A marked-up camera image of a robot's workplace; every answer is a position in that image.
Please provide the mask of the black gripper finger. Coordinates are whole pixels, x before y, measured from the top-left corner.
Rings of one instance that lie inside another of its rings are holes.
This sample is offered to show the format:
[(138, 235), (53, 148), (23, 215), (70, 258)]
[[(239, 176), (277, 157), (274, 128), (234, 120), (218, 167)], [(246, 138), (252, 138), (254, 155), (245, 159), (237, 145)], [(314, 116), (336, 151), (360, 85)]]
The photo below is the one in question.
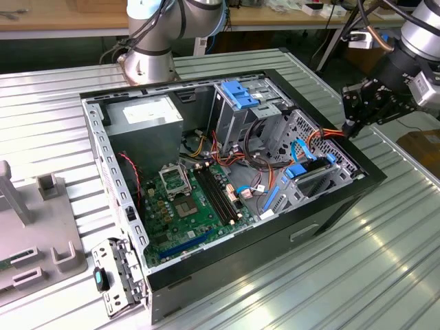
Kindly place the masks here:
[(372, 124), (385, 124), (417, 110), (410, 96), (395, 95), (391, 92), (377, 92), (372, 98), (363, 98), (356, 107), (353, 119), (353, 135)]
[(346, 138), (354, 138), (365, 127), (381, 120), (382, 84), (367, 79), (356, 85), (344, 87), (341, 92), (345, 122), (342, 132)]

